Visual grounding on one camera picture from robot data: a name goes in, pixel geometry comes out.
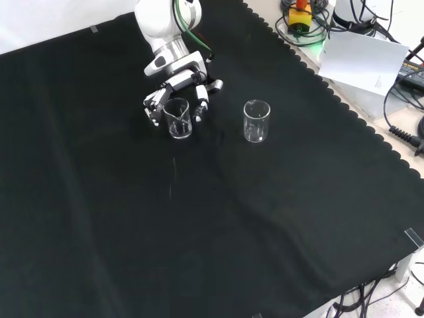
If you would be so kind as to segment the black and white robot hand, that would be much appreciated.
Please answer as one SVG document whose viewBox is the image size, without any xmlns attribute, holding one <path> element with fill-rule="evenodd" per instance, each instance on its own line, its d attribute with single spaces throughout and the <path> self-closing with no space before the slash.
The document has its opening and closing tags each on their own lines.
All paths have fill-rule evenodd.
<svg viewBox="0 0 424 318">
<path fill-rule="evenodd" d="M 194 85 L 199 105 L 195 108 L 192 117 L 196 123 L 201 123 L 204 114 L 209 109 L 209 96 L 223 88 L 222 80 L 210 81 L 210 79 L 205 72 L 192 70 L 183 70 L 170 77 L 162 83 L 160 89 L 148 95 L 143 101 L 144 111 L 150 122 L 158 127 L 162 118 L 162 110 L 171 94 Z"/>
</svg>

